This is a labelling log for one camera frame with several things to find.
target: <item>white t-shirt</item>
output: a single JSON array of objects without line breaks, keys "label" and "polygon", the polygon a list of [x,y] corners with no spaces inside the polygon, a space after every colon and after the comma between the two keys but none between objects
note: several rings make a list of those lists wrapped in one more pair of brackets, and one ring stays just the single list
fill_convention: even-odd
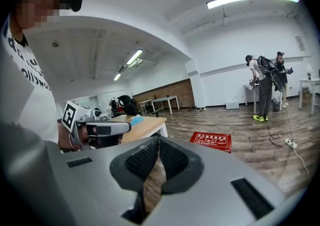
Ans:
[{"label": "white t-shirt", "polygon": [[0,120],[58,143],[57,108],[51,89],[30,47],[13,38],[9,20],[10,16],[0,33]]},{"label": "white t-shirt", "polygon": [[254,69],[256,72],[257,77],[259,77],[259,80],[263,80],[264,79],[264,74],[262,73],[262,71],[259,69],[259,65],[258,62],[256,60],[251,60],[249,63],[249,69],[252,70]]}]

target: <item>hand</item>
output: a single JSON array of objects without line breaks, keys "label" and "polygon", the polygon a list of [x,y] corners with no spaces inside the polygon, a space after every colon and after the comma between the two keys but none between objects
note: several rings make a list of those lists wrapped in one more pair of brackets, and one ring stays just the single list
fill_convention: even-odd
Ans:
[{"label": "hand", "polygon": [[[77,145],[74,143],[72,138],[69,137],[70,132],[61,123],[58,123],[58,132],[59,132],[58,146],[60,148],[68,148],[68,149],[75,149],[75,150],[80,149],[80,145]],[[82,143],[86,143],[88,141],[87,126],[80,126],[78,133],[79,133],[80,141]]]}]

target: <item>red mat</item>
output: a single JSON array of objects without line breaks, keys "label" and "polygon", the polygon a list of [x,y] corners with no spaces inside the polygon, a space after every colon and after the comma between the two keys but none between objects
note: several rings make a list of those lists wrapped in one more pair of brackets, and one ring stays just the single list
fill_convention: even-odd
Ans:
[{"label": "red mat", "polygon": [[194,132],[190,142],[231,153],[231,135]]}]

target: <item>person in black shirt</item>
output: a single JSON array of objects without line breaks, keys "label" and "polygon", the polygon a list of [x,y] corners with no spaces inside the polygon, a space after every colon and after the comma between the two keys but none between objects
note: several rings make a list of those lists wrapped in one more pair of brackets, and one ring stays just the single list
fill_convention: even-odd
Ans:
[{"label": "person in black shirt", "polygon": [[285,91],[282,93],[282,108],[286,108],[289,104],[287,103],[287,89],[288,89],[288,79],[287,79],[287,73],[288,71],[285,68],[284,60],[283,60],[283,54],[278,51],[276,54],[275,59],[275,65],[281,74],[283,80],[285,81]]}]

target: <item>power strip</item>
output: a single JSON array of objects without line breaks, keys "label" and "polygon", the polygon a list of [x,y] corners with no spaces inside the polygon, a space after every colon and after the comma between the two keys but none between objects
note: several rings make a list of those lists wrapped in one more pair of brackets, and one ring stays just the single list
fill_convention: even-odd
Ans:
[{"label": "power strip", "polygon": [[288,138],[285,139],[285,143],[288,144],[288,145],[289,145],[291,148],[293,148],[293,149],[295,149],[295,148],[298,146],[298,144],[292,142],[292,141],[291,141],[290,139],[288,139]]}]

